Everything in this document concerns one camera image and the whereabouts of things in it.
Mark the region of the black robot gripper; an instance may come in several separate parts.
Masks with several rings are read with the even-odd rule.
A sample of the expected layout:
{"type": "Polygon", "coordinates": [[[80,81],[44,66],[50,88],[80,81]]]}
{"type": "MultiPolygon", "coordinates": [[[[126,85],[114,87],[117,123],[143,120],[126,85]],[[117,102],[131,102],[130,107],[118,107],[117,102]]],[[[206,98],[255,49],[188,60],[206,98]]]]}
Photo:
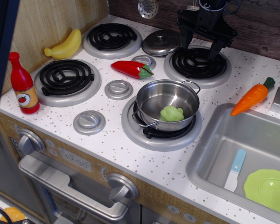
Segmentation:
{"type": "Polygon", "coordinates": [[[203,36],[214,42],[207,54],[207,59],[214,59],[224,44],[233,44],[237,32],[229,26],[223,13],[227,0],[200,0],[198,11],[179,10],[177,12],[177,25],[180,29],[181,46],[188,49],[194,34],[203,36]]]}

